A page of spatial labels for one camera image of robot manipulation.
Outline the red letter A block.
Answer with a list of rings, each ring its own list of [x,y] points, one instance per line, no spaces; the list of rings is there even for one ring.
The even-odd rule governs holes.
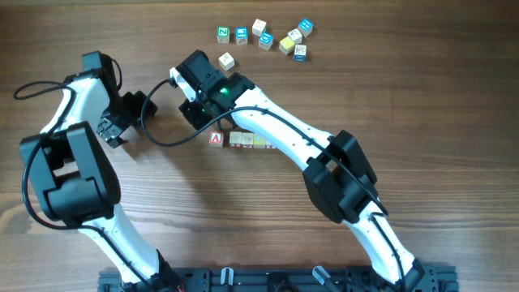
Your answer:
[[[211,147],[222,148],[224,145],[225,136],[221,131],[211,131],[209,136],[209,145]]]

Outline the white red-striped wooden block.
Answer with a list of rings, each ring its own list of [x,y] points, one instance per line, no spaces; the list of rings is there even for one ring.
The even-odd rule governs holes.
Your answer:
[[[231,131],[229,133],[229,146],[231,148],[241,148],[242,147],[242,132],[241,131]]]

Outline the white red-check wooden block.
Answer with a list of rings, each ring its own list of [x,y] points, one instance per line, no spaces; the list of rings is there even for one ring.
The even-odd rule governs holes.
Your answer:
[[[254,147],[254,134],[250,132],[243,132],[241,139],[242,148],[253,148]]]

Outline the lone yellow wooden block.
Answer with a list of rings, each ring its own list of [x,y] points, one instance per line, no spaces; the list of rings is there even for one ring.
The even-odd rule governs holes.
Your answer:
[[[266,139],[258,134],[253,135],[253,147],[254,148],[266,148]]]

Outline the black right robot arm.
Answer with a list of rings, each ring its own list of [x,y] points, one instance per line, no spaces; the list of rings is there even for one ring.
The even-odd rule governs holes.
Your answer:
[[[423,276],[387,220],[375,189],[377,177],[358,141],[347,131],[316,129],[271,101],[244,75],[225,76],[196,50],[172,67],[170,77],[186,100],[180,110],[197,130],[222,120],[263,136],[302,171],[311,202],[330,221],[345,224],[361,243],[385,286],[411,291]]]

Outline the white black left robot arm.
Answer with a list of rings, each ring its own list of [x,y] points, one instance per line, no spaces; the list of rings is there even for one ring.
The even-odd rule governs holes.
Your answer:
[[[120,135],[157,111],[141,92],[120,95],[122,72],[109,55],[84,54],[82,72],[62,82],[57,112],[39,134],[22,139],[22,197],[29,215],[52,230],[78,230],[118,269],[119,291],[183,291],[185,283],[136,230],[120,204],[121,188],[99,141]]]

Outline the cream green-side wooden block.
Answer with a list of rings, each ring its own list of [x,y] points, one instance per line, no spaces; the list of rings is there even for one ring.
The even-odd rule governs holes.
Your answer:
[[[222,54],[218,58],[218,62],[219,62],[219,65],[221,66],[221,68],[224,69],[225,71],[229,71],[235,65],[235,60],[229,52]]]

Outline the green letter N block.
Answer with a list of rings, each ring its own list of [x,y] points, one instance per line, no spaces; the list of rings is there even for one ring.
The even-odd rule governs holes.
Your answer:
[[[217,42],[219,44],[229,44],[230,30],[227,26],[219,26],[217,28]]]

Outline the blue top wooden block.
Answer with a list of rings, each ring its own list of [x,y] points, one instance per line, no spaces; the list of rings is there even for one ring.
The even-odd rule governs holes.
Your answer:
[[[235,40],[237,45],[246,45],[248,43],[248,28],[236,27]]]

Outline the blue letter D block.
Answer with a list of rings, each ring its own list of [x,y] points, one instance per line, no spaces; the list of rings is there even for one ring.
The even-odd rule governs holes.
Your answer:
[[[273,36],[270,33],[263,32],[259,37],[259,47],[265,50],[270,50],[273,44]]]

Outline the plain top wooden block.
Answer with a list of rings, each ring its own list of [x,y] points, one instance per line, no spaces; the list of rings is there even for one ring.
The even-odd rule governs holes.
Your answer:
[[[267,22],[261,19],[256,19],[251,28],[253,35],[261,37],[267,29]]]

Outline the white top blue-side block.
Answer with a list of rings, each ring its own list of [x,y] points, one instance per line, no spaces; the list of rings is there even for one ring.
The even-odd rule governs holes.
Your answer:
[[[296,45],[294,47],[294,61],[305,62],[307,60],[307,47],[305,45]]]

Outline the white picture wooden block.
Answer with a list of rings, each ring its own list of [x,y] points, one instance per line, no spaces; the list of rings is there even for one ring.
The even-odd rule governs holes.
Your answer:
[[[302,43],[303,35],[299,31],[298,28],[295,28],[287,33],[287,36],[292,40],[292,42],[296,45]]]

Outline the blue top tilted block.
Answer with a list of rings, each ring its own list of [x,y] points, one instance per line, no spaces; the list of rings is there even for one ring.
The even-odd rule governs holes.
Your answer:
[[[304,37],[309,37],[313,30],[314,24],[309,19],[303,19],[298,24],[298,30]]]

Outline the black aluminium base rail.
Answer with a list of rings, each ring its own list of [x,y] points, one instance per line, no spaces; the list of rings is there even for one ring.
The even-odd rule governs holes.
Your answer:
[[[460,289],[453,266],[423,266],[421,279],[406,279],[409,291],[456,292]],[[183,291],[391,291],[368,266],[314,269],[176,268]]]

